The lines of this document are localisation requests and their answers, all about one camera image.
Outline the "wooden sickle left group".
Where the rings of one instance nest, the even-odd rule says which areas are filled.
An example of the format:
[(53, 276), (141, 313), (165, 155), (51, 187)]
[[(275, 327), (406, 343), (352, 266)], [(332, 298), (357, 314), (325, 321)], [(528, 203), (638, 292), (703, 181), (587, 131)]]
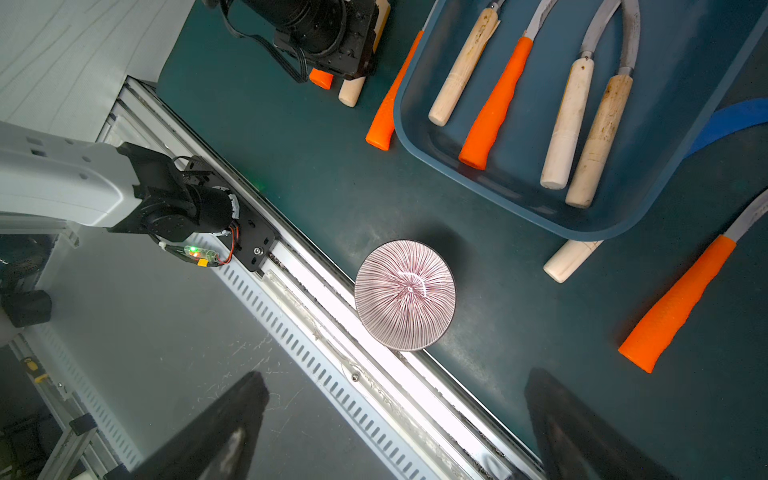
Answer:
[[(390, 15), (391, 6), (387, 0), (377, 0), (379, 15), (374, 28), (375, 39), (373, 42), (373, 53), (376, 53), (378, 45), (383, 36), (383, 30)], [(347, 107), (354, 108), (359, 100), (361, 91), (365, 84), (365, 77), (359, 77), (354, 80), (345, 80), (339, 90), (338, 99)]]

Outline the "blue plastic storage box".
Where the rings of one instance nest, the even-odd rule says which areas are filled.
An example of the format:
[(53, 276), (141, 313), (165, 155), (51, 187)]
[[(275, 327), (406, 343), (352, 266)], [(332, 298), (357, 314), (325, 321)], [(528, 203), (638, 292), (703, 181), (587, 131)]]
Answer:
[(440, 1), (396, 131), (479, 196), (604, 240), (647, 212), (766, 27), (763, 1)]

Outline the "orange sickle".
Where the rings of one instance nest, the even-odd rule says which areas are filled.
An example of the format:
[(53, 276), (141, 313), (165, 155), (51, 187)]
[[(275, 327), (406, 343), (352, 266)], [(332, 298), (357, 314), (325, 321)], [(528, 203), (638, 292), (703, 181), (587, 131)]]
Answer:
[(557, 0), (541, 0), (488, 100), (475, 119), (459, 153), (461, 163), (485, 170), (488, 157), (506, 119), (534, 40)]
[(619, 353), (641, 370), (652, 373), (738, 241), (766, 214), (767, 193), (762, 192), (643, 316), (620, 345)]
[(429, 23), (433, 15), (433, 12), (435, 11), (436, 5), (437, 5), (437, 1), (434, 1), (432, 3), (431, 9), (429, 11), (429, 14), (426, 17), (426, 20), (423, 26), (421, 27), (416, 37), (414, 38), (412, 45), (410, 47), (410, 50), (406, 58), (404, 59), (400, 67), (400, 70), (398, 71), (398, 74), (395, 77), (384, 99), (382, 100), (376, 112), (376, 115), (374, 116), (374, 119), (371, 123), (371, 126), (367, 132), (367, 135), (365, 138), (366, 142), (369, 145), (381, 151), (388, 151), (390, 149), (392, 136), (394, 135), (394, 132), (395, 132), (395, 122), (394, 122), (395, 100), (399, 92), (399, 89), (401, 87), (401, 84), (405, 78), (405, 75), (409, 69), (410, 63), (419, 47), (419, 44), (424, 35), (424, 31), (427, 27), (427, 24)]
[(313, 69), (309, 74), (309, 80), (311, 83), (324, 90), (330, 90), (333, 84), (334, 76), (331, 73), (319, 69)]

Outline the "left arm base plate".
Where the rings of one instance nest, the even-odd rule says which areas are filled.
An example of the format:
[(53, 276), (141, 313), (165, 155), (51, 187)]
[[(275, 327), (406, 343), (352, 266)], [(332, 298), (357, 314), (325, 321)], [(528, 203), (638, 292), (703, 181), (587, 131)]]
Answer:
[(262, 276), (263, 267), (281, 239), (278, 230), (203, 157), (181, 155), (175, 157), (175, 160), (181, 162), (183, 175), (189, 183), (224, 189), (234, 196), (237, 200), (237, 213), (233, 215), (233, 226), (238, 240), (233, 257), (250, 272)]

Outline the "orange sickle beside box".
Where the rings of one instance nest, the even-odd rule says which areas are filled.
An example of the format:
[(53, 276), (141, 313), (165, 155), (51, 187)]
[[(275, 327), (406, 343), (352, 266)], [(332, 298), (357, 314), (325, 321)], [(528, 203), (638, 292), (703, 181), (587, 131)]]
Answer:
[(394, 122), (395, 100), (399, 92), (399, 89), (401, 87), (401, 84), (405, 78), (405, 75), (409, 69), (410, 63), (419, 47), (419, 44), (424, 35), (424, 31), (427, 27), (427, 24), (429, 23), (433, 15), (433, 12), (435, 11), (436, 5), (437, 5), (437, 1), (434, 1), (432, 3), (431, 9), (429, 11), (429, 14), (426, 17), (426, 20), (423, 26), (421, 27), (416, 37), (414, 38), (412, 45), (410, 47), (410, 50), (406, 58), (404, 59), (400, 67), (400, 70), (398, 71), (398, 74), (395, 77), (384, 99), (382, 100), (376, 112), (376, 115), (374, 116), (374, 119), (371, 123), (371, 126), (367, 132), (367, 135), (365, 138), (366, 142), (369, 145), (381, 151), (388, 151), (390, 149), (392, 136), (394, 135), (394, 132), (395, 132), (395, 122)]

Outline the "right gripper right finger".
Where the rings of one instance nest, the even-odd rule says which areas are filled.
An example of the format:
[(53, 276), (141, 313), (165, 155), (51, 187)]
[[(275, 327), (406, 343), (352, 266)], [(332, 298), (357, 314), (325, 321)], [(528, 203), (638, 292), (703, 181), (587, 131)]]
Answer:
[(552, 374), (530, 371), (525, 399), (549, 479), (672, 479)]

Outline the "purple striped bowl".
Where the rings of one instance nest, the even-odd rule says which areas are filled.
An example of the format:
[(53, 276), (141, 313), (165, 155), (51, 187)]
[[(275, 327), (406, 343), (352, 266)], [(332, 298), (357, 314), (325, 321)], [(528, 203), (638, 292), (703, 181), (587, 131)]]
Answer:
[(431, 247), (394, 240), (363, 261), (354, 301), (363, 327), (378, 342), (392, 350), (419, 351), (448, 330), (456, 285), (449, 266)]

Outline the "aluminium front rail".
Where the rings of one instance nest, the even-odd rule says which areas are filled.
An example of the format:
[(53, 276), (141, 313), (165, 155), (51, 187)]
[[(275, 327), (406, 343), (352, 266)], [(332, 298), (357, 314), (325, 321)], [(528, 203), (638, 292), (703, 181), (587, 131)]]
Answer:
[(541, 479), (536, 455), (500, 426), (467, 390), (426, 354), (397, 353), (372, 338), (355, 310), (353, 285), (250, 182), (221, 159), (145, 83), (124, 81), (100, 138), (131, 139), (171, 157), (203, 157), (270, 221), (281, 235), (258, 276), (272, 272), (321, 318), (331, 342), (359, 362), (364, 374), (420, 433), (449, 459), (449, 479)]

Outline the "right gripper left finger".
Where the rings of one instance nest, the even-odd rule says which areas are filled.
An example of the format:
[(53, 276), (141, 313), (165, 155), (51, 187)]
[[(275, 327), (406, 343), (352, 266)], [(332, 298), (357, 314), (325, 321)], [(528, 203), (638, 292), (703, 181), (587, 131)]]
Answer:
[(269, 391), (251, 371), (183, 430), (132, 470), (109, 479), (245, 479), (248, 477)]

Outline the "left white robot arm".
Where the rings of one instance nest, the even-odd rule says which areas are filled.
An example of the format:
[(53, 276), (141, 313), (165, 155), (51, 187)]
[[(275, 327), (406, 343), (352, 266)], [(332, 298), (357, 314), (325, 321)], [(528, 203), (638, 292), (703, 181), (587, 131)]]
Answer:
[[(274, 29), (249, 35), (230, 21), (229, 1), (209, 1), (235, 38), (256, 42), (297, 83), (317, 70), (356, 80), (373, 68), (376, 1), (249, 1)], [(147, 235), (184, 259), (193, 234), (240, 243), (240, 200), (226, 186), (208, 186), (202, 170), (181, 170), (173, 157), (130, 142), (119, 146), (1, 125), (1, 210), (111, 232)]]

